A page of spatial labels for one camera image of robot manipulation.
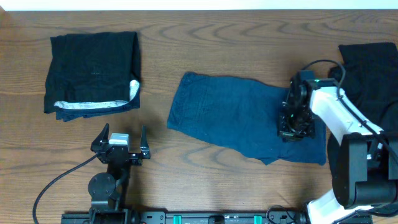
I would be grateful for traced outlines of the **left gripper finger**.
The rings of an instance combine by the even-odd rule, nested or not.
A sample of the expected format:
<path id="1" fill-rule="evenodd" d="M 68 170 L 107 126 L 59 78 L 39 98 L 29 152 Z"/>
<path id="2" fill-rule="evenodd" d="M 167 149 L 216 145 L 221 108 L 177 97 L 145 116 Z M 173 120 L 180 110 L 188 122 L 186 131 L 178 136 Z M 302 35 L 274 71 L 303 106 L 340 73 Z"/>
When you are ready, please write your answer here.
<path id="1" fill-rule="evenodd" d="M 92 146 L 101 146 L 102 143 L 108 141 L 109 136 L 109 124 L 106 123 L 102 131 L 97 135 L 94 141 L 91 143 Z"/>
<path id="2" fill-rule="evenodd" d="M 147 132 L 146 132 L 146 127 L 144 125 L 142 126 L 142 129 L 141 129 L 140 149 L 143 154 L 149 153 L 149 145 L 147 142 Z"/>

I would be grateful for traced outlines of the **blue denim shorts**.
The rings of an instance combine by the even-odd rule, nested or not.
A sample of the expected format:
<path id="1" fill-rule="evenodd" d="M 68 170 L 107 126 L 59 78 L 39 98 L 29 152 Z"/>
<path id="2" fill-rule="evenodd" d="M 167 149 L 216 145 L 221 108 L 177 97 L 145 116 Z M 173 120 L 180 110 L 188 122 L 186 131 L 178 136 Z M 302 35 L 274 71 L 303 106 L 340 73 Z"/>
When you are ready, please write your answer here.
<path id="1" fill-rule="evenodd" d="M 277 123 L 286 88 L 257 80 L 187 72 L 180 81 L 167 127 L 201 141 L 227 147 L 269 165 L 277 160 L 324 165 L 326 130 L 315 138 L 283 142 Z"/>

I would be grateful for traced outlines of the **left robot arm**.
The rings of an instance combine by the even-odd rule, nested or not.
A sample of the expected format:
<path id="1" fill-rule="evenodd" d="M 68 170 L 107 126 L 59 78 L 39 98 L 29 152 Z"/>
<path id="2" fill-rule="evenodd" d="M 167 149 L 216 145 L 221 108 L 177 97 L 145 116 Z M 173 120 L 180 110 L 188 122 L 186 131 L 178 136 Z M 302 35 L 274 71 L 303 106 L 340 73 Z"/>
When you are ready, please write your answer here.
<path id="1" fill-rule="evenodd" d="M 109 134 L 109 124 L 91 143 L 99 161 L 107 166 L 106 172 L 94 175 L 89 184 L 91 195 L 90 223 L 140 223 L 140 214 L 125 207 L 132 166 L 141 166 L 150 159 L 146 127 L 141 129 L 140 152 L 129 151 L 129 135 Z"/>

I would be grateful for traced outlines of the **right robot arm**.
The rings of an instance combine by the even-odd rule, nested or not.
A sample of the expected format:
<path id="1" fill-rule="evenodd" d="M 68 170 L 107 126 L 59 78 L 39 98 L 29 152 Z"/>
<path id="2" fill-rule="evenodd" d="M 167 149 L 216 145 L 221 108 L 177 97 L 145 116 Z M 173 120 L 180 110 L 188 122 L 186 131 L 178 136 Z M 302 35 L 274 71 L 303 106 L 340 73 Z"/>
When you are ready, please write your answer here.
<path id="1" fill-rule="evenodd" d="M 297 223 L 370 223 L 374 209 L 397 203 L 397 134 L 368 120 L 332 78 L 301 70 L 279 114 L 285 142 L 315 137 L 315 118 L 338 142 L 332 189 L 307 203 Z"/>

